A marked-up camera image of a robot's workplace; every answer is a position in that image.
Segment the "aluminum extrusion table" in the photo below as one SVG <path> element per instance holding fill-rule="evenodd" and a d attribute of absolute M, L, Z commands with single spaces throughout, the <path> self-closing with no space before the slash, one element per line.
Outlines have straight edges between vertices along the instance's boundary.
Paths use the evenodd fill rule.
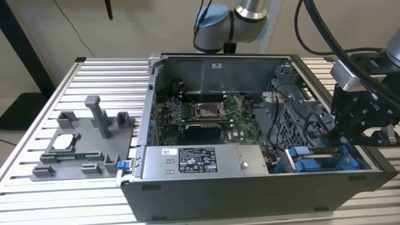
<path fill-rule="evenodd" d="M 309 69 L 333 92 L 332 63 L 302 58 Z M 58 126 L 64 110 L 90 117 L 84 105 L 98 95 L 109 116 L 126 111 L 136 119 L 129 155 L 134 155 L 144 93 L 148 86 L 148 59 L 86 59 L 76 62 L 37 119 L 0 169 L 0 225 L 21 224 L 137 224 L 113 178 L 32 182 L 29 176 Z M 400 149 L 380 149 L 400 171 Z M 308 224 L 370 225 L 400 223 L 400 175 L 377 191 L 357 194 L 334 212 L 269 217 L 181 222 L 177 224 Z"/>

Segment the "black stand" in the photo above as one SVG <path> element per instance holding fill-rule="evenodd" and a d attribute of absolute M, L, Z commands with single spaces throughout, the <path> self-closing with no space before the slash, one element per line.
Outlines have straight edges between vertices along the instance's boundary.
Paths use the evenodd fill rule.
<path fill-rule="evenodd" d="M 233 54 L 236 53 L 237 43 L 224 43 L 224 53 Z"/>
<path fill-rule="evenodd" d="M 25 130 L 56 88 L 5 0 L 0 0 L 0 28 L 41 91 L 22 93 L 0 117 L 0 129 Z"/>

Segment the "power supply label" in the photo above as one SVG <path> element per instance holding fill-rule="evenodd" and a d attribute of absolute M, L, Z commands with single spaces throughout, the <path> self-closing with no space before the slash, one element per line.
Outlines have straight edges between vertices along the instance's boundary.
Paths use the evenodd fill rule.
<path fill-rule="evenodd" d="M 181 148 L 180 149 L 181 173 L 214 173 L 217 172 L 217 158 L 214 148 Z"/>

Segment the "green circuit board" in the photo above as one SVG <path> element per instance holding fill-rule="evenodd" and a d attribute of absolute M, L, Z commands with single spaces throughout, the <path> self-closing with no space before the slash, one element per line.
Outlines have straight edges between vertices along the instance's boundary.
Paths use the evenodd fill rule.
<path fill-rule="evenodd" d="M 161 105 L 162 110 L 158 110 L 160 145 L 185 144 L 182 132 L 189 124 L 220 125 L 220 138 L 210 140 L 208 144 L 265 145 L 252 113 L 250 101 L 245 100 L 244 96 L 226 95 L 225 100 L 218 103 L 181 103 L 176 100 L 170 102 Z"/>

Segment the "motherboard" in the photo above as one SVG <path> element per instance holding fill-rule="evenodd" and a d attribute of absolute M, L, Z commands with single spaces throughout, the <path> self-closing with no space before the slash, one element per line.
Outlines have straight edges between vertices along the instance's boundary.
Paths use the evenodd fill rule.
<path fill-rule="evenodd" d="M 157 104 L 160 145 L 240 143 L 265 146 L 252 104 L 244 94 L 220 94 L 202 98 L 172 96 Z"/>

